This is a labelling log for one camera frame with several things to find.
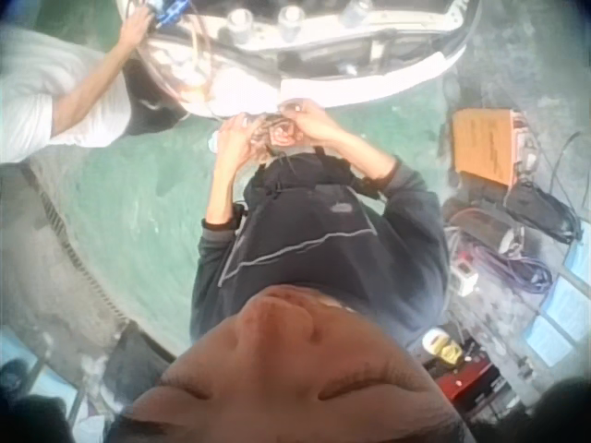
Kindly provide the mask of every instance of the dark sweatshirt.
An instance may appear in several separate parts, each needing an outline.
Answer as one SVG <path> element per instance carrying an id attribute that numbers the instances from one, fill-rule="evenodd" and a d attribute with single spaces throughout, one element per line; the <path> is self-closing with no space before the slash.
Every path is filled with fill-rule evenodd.
<path id="1" fill-rule="evenodd" d="M 290 159 L 251 180 L 240 231 L 204 223 L 192 339 L 260 290 L 287 283 L 321 290 L 410 346 L 445 304 L 449 256 L 437 196 L 398 161 L 379 215 L 318 156 Z"/>

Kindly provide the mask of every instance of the floor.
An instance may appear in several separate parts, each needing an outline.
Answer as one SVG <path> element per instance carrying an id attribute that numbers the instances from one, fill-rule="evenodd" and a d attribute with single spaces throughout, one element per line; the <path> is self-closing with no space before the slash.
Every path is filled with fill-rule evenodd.
<path id="1" fill-rule="evenodd" d="M 544 189 L 564 141 L 589 128 L 588 52 L 575 4 L 488 2 L 484 17 L 473 44 L 444 78 L 335 113 L 345 126 L 432 173 L 429 185 L 441 199 L 453 189 L 449 144 L 440 142 L 440 134 L 458 106 L 524 111 L 544 151 L 537 175 Z M 116 40 L 118 17 L 112 2 L 44 0 L 37 27 L 107 50 Z M 53 350 L 52 360 L 68 379 L 84 378 L 80 361 L 108 352 L 122 317 L 136 319 L 173 352 L 188 345 L 195 245 L 213 160 L 204 141 L 214 128 L 190 118 L 157 137 L 128 138 L 109 150 L 55 148 L 36 156 L 31 168 L 65 221 L 74 256 L 54 235 L 42 200 L 20 170 L 0 169 L 2 322 L 38 352 Z M 556 189 L 587 219 L 583 193 L 590 165 L 588 143 L 573 143 Z M 564 246 L 542 236 L 533 243 L 552 268 L 561 268 Z M 96 282 L 104 297 L 97 296 Z"/>

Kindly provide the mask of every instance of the green floor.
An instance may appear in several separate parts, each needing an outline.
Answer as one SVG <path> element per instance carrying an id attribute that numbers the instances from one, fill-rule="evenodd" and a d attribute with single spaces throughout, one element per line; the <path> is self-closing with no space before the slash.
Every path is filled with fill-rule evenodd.
<path id="1" fill-rule="evenodd" d="M 37 29 L 108 50 L 120 20 L 113 0 L 45 0 Z M 440 79 L 386 101 L 338 109 L 348 129 L 399 155 L 448 197 L 449 159 L 438 158 L 446 105 Z M 159 135 L 94 150 L 60 178 L 58 210 L 88 269 L 130 317 L 174 352 L 188 345 L 197 242 L 218 124 L 188 118 Z M 239 180 L 236 198 L 248 176 Z"/>

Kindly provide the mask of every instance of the car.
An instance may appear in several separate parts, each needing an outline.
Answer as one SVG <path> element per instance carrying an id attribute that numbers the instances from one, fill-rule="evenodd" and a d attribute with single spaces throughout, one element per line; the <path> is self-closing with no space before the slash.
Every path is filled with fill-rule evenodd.
<path id="1" fill-rule="evenodd" d="M 462 56 L 482 8 L 482 0 L 116 0 L 123 19 L 144 1 L 157 19 L 139 57 L 163 91 L 204 117 L 408 90 Z"/>

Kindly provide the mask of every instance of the white sleeve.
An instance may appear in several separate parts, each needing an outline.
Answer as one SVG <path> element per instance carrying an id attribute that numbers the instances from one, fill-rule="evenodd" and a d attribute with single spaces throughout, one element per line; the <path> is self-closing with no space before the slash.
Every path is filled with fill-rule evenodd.
<path id="1" fill-rule="evenodd" d="M 0 163 L 20 162 L 47 146 L 52 136 L 53 99 L 31 94 L 2 102 Z"/>

